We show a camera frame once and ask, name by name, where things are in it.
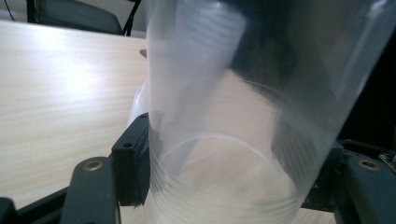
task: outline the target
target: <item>black cable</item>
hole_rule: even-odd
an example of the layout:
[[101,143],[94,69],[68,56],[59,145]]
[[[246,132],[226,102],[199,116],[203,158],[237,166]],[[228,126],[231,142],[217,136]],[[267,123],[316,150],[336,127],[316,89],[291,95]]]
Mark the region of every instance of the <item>black cable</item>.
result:
[[9,10],[9,6],[8,6],[8,4],[7,4],[7,0],[4,0],[4,3],[6,3],[6,7],[7,7],[7,9],[8,9],[9,16],[11,17],[11,19],[12,19],[13,21],[15,21],[14,17],[13,17],[12,14],[11,14],[11,11]]

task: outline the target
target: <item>chair backrest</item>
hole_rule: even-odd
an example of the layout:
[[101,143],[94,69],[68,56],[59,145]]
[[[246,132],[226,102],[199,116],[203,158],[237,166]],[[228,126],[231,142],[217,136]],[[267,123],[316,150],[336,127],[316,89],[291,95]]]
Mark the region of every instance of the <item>chair backrest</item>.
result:
[[[127,22],[125,23],[123,29],[122,29],[122,33],[124,35],[131,35],[131,31],[132,31],[132,26],[134,25],[134,14],[136,13],[141,0],[128,0],[130,2],[134,2],[134,7],[132,8],[132,11],[128,17]],[[37,8],[36,6],[39,6],[40,4],[40,0],[26,0],[26,6],[27,6],[27,21],[30,23],[40,23],[40,21],[37,18]]]

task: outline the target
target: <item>wood grain surface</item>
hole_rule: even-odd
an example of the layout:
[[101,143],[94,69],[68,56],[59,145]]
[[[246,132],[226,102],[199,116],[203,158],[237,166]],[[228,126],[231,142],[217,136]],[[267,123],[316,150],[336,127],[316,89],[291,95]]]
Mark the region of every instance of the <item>wood grain surface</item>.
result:
[[[21,208],[107,156],[147,75],[146,40],[0,21],[0,196]],[[121,208],[123,223],[146,223]],[[301,209],[295,223],[334,223]]]

